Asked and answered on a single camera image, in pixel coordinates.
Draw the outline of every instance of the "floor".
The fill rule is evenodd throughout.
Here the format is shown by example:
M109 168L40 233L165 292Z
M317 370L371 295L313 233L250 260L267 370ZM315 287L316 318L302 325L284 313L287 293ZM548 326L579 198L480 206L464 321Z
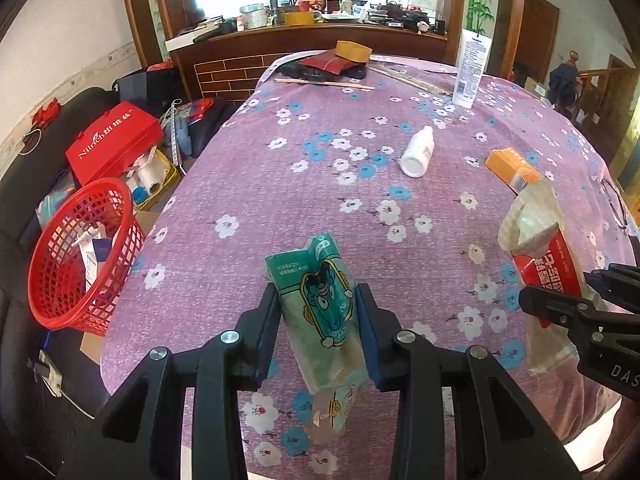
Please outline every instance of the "floor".
M580 471L584 471L602 461L602 451L607 443L613 417L620 403L617 403L598 422L584 430L578 438L564 446ZM182 446L182 463L180 464L180 480L191 480L191 449ZM249 480L272 480L254 473L249 473Z

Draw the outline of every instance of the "purple tablecloth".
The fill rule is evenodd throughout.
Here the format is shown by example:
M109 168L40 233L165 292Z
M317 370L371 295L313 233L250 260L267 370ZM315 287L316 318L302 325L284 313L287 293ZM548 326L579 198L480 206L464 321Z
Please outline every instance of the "purple tablecloth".
M449 74L396 68L454 85ZM591 270L634 262L603 191L603 160L565 118L503 80L484 77L472 110L373 72L363 83L375 90L267 81L214 137L124 287L102 357L107 388L154 346L179 352L232 328L257 306L265 256L331 232L354 280L368 282L402 326L446 348L486 346L558 435L574 436L614 395L578 374L574 358L527 370L520 285L496 241L514 194L484 162L512 146L553 181L568 242ZM426 176L410 179L397 161L426 124L433 159ZM345 437L328 446L303 432L309 400L281 326L270 378L239 396L249 470L280 480L386 478L397 396L367 383ZM450 416L447 432L451 452Z

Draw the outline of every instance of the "white roll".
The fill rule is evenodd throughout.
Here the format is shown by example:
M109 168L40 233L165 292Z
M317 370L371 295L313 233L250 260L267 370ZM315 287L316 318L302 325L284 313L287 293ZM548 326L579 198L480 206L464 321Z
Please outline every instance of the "white roll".
M140 179L140 185L146 189L149 196L153 196L160 191L167 172L168 168L164 166L162 160L157 156L153 158L151 164L147 164L139 170L136 170L136 174Z

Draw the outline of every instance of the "wall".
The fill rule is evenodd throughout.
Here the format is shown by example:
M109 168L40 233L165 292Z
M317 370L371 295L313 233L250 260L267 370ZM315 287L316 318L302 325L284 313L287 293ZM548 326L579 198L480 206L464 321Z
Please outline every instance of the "wall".
M124 0L28 0L0 42L0 144L70 77L105 56L100 70L111 70L108 55L131 41ZM110 76L140 67L135 54L126 54ZM110 88L113 79L102 79Z
M550 71L566 61L571 50L580 55L580 70L606 68L610 54L635 66L625 49L629 48L628 41L609 0L547 1L560 9Z

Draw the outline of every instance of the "brown tape roll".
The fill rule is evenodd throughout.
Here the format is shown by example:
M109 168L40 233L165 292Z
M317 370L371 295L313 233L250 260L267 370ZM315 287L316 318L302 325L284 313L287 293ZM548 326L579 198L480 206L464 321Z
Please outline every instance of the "brown tape roll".
M353 61L354 63L366 63L373 52L368 46L363 46L353 41L338 41L335 46L335 55Z
M284 15L285 25L313 25L314 14L310 10L306 12L287 12Z

